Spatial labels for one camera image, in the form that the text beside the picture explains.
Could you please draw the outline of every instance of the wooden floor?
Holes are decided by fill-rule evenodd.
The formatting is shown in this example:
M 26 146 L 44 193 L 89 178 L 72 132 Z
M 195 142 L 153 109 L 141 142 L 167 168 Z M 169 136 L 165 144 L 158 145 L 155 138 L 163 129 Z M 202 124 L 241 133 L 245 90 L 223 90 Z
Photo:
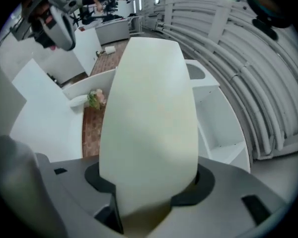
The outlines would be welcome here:
M 118 66 L 120 59 L 125 51 L 129 40 L 123 40 L 108 45 L 102 46 L 115 46 L 116 52 L 110 55 L 102 54 L 91 73 L 95 75 L 104 71 L 114 69 Z M 85 108 L 83 119 L 83 133 L 82 133 L 82 148 L 83 157 L 89 157 L 99 154 L 100 135 L 103 125 L 105 109 L 96 110 L 94 108 Z

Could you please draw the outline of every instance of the gray base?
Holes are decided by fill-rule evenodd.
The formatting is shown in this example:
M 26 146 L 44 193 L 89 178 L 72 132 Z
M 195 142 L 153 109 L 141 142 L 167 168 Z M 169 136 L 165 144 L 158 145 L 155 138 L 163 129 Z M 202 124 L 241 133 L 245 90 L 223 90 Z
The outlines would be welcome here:
M 69 237 L 123 237 L 94 219 L 110 204 L 111 198 L 111 194 L 98 192 L 84 178 L 85 170 L 97 163 L 98 157 L 58 163 L 49 163 L 42 154 L 37 157 L 45 187 Z M 211 194 L 197 205 L 173 207 L 149 237 L 236 237 L 254 232 L 256 227 L 242 197 L 257 195 L 272 214 L 285 205 L 279 196 L 242 169 L 202 157 L 199 164 L 215 177 Z M 58 168 L 67 172 L 56 175 L 54 169 Z

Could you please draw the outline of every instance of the white partition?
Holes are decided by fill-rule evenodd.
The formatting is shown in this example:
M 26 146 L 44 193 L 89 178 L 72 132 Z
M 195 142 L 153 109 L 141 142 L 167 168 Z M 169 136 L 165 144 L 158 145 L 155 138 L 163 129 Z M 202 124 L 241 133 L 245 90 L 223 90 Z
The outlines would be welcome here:
M 186 63 L 196 103 L 199 155 L 250 172 L 242 129 L 219 83 L 197 61 L 186 60 Z M 200 78 L 197 69 L 203 72 Z
M 77 29 L 75 36 L 76 46 L 73 49 L 73 53 L 76 55 L 86 74 L 90 76 L 98 59 L 96 52 L 102 50 L 98 36 L 94 29 L 87 29 L 85 31 Z
M 33 59 L 12 83 L 26 104 L 10 136 L 47 155 L 51 162 L 81 158 L 83 106 L 71 109 L 61 88 Z
M 109 95 L 116 69 L 112 69 L 84 80 L 81 80 L 63 90 L 65 96 L 71 100 L 77 96 L 88 94 L 91 90 L 101 89 L 106 97 Z

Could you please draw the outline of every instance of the black slot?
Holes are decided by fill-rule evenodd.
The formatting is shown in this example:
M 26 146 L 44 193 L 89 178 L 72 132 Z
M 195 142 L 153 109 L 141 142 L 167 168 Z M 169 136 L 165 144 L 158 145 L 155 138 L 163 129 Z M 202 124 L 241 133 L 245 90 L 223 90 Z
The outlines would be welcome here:
M 67 170 L 64 169 L 64 168 L 59 168 L 59 169 L 54 169 L 54 172 L 55 172 L 57 175 L 59 175 L 59 174 L 62 174 L 62 173 L 67 172 Z
M 242 201 L 248 209 L 256 225 L 261 224 L 271 215 L 266 206 L 256 195 L 242 197 Z

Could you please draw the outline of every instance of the pink flower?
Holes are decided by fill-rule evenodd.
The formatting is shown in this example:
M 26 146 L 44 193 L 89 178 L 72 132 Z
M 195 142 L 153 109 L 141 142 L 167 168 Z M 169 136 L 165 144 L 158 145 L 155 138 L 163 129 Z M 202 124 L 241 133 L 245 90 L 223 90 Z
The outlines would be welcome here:
M 105 99 L 105 96 L 104 96 L 102 90 L 100 90 L 100 89 L 97 89 L 97 90 L 96 90 L 96 97 L 98 98 L 99 102 L 100 102 L 102 105 L 106 105 L 107 100 Z

